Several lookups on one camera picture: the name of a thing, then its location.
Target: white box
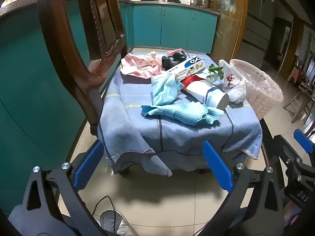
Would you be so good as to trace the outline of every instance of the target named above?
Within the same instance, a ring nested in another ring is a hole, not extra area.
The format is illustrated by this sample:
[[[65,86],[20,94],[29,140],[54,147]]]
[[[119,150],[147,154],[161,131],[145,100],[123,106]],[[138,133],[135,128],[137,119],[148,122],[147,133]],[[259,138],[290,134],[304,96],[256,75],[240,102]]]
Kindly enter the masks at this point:
[[[206,64],[202,58],[193,56],[178,65],[172,67],[166,72],[175,74],[175,78],[179,81],[187,78],[188,76],[193,75],[194,73],[204,69]]]

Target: laundry basket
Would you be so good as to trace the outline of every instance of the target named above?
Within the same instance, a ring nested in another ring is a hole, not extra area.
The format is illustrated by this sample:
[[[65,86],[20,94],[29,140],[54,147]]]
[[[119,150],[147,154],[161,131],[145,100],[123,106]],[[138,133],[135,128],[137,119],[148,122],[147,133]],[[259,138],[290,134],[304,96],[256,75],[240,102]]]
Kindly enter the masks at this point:
[[[283,101],[280,86],[268,74],[243,60],[231,59],[230,64],[246,78],[246,99],[259,120]]]

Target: blue logo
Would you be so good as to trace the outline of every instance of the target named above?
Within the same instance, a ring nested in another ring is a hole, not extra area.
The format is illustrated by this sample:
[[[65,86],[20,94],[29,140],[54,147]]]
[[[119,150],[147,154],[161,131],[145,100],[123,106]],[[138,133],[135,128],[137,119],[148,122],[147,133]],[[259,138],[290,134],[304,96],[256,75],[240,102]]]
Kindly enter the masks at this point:
[[[194,57],[194,58],[192,58],[191,60],[189,60],[189,61],[187,61],[185,63],[185,67],[190,67],[192,64],[197,63],[197,62],[199,62],[201,60],[202,60],[202,58]]]

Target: light blue tissue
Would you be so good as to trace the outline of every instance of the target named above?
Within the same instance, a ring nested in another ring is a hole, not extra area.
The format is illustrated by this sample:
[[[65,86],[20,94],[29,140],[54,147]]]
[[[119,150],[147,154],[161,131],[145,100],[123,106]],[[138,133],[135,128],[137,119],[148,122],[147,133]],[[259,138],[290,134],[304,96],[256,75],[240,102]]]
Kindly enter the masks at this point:
[[[155,106],[171,104],[184,87],[172,73],[161,73],[151,78],[152,102]]]
[[[213,124],[218,120],[224,111],[208,107],[200,102],[191,102],[186,104],[172,104],[164,106],[141,106],[141,114],[148,115],[166,115],[173,119],[179,120],[187,125],[196,125],[198,122],[205,120],[208,124]]]

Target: metal screw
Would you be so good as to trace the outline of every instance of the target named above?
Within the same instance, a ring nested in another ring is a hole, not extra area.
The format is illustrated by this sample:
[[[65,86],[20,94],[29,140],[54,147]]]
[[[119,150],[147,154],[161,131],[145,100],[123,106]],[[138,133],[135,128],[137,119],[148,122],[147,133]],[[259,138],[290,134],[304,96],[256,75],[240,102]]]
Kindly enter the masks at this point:
[[[61,168],[62,168],[63,170],[67,170],[68,168],[70,168],[70,163],[69,163],[69,162],[63,163],[63,164],[61,165]]]
[[[267,167],[266,170],[267,170],[268,173],[272,173],[273,172],[273,168],[272,167]]]
[[[33,168],[33,172],[39,172],[39,170],[40,170],[40,167],[38,167],[38,166],[35,166],[34,168]]]
[[[245,165],[243,163],[237,163],[236,164],[236,167],[239,169],[239,170],[243,170],[245,168]]]

